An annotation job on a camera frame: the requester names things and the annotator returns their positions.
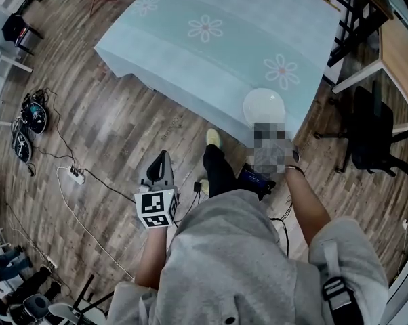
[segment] person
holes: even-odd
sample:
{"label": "person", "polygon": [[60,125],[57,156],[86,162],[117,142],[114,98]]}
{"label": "person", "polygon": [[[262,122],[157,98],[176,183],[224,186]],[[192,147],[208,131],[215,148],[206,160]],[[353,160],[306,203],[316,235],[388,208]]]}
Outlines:
{"label": "person", "polygon": [[25,259],[15,263],[12,266],[7,266],[13,259],[18,257],[23,252],[21,246],[0,255],[0,282],[4,280],[9,280],[16,277],[20,271],[28,267],[32,267],[30,259],[26,257]]}
{"label": "person", "polygon": [[[21,305],[28,297],[37,294],[38,289],[52,274],[50,268],[42,265],[38,272],[35,272],[28,280],[25,280],[14,292],[6,294],[0,298],[0,316],[7,316],[10,305]],[[61,285],[52,282],[48,291],[44,294],[50,301],[61,292]]]}
{"label": "person", "polygon": [[[287,165],[309,263],[289,259],[257,195],[237,189],[220,148],[210,129],[209,199],[182,220],[168,254],[167,228],[149,229],[134,283],[115,288],[108,324],[378,324],[388,283],[358,223],[331,220],[303,171]],[[346,307],[355,310],[348,319],[338,316]]]}

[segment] strap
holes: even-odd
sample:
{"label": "strap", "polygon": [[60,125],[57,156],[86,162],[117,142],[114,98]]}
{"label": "strap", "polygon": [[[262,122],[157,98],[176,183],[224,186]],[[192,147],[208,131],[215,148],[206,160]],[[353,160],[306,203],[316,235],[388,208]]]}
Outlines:
{"label": "strap", "polygon": [[329,279],[323,285],[323,298],[329,303],[335,325],[363,325],[363,318],[358,303],[341,277],[338,264],[338,246],[334,240],[323,243]]}

